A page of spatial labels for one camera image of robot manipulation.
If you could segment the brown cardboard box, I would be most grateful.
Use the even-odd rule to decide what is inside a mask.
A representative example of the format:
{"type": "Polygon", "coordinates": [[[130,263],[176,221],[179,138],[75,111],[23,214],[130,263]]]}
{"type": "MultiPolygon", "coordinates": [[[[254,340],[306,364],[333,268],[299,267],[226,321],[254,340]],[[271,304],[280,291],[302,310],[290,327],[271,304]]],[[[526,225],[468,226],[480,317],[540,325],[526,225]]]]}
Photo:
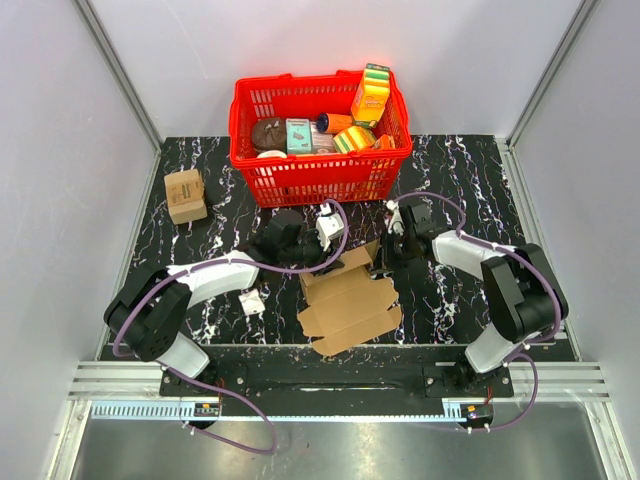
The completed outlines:
{"type": "Polygon", "coordinates": [[[334,356],[399,327],[402,308],[392,280],[370,275],[378,248],[369,242],[345,252],[341,268],[299,276],[307,308],[297,319],[318,354],[334,356]]]}

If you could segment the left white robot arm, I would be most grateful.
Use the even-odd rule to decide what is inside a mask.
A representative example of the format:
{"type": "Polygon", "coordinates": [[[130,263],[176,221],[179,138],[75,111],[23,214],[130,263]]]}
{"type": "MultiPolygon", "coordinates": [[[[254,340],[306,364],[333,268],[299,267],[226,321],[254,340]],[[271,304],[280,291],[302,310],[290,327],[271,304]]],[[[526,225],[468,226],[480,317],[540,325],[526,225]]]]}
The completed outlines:
{"type": "Polygon", "coordinates": [[[217,373],[209,355],[182,333],[192,307],[252,288],[268,273],[324,274],[341,267],[348,237],[342,206],[327,200],[313,228],[295,210],[278,211],[243,246],[187,265],[145,263],[125,281],[106,308],[104,322],[116,338],[117,358],[156,362],[182,374],[195,395],[211,392],[217,373]]]}

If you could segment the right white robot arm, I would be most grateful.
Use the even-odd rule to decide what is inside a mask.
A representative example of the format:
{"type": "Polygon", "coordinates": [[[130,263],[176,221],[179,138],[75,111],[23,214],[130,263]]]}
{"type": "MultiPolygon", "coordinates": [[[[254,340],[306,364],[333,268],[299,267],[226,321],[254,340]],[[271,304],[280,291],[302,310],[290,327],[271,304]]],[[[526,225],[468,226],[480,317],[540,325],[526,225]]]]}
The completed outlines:
{"type": "Polygon", "coordinates": [[[462,271],[483,282],[490,322],[450,371],[460,392],[476,396],[491,375],[524,347],[555,336],[569,305],[543,249],[492,244],[438,225],[424,202],[386,203],[389,211],[374,270],[391,272],[414,260],[462,271]]]}

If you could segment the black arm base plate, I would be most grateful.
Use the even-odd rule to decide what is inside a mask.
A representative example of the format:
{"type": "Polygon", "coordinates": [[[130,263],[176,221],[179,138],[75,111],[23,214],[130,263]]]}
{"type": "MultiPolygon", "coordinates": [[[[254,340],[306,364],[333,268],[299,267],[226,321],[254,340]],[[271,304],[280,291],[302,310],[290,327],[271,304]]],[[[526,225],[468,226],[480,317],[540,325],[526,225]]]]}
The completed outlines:
{"type": "Polygon", "coordinates": [[[353,347],[332,357],[309,345],[207,346],[212,364],[202,382],[239,394],[385,392],[426,398],[511,398],[511,376],[473,374],[460,368],[461,346],[384,345],[353,347]]]}

